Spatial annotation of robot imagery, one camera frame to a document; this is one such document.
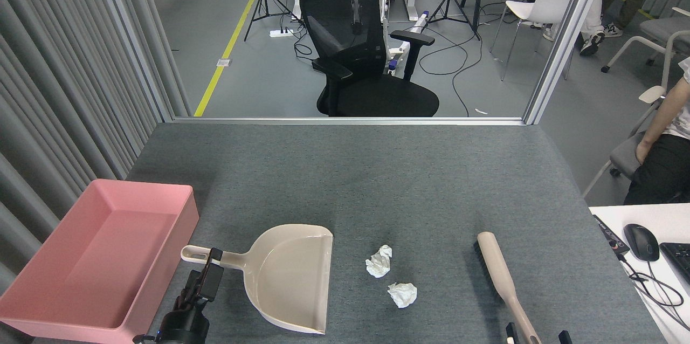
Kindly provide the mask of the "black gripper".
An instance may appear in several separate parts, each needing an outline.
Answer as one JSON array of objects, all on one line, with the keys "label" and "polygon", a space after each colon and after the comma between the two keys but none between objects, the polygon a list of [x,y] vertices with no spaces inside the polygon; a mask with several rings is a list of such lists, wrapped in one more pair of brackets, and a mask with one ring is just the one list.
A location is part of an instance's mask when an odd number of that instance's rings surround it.
[{"label": "black gripper", "polygon": [[202,314],[205,304],[214,301],[221,283],[224,268],[217,264],[223,252],[211,248],[202,271],[201,279],[188,281],[181,292],[181,310],[163,317],[157,333],[158,343],[205,343],[210,322]]}]

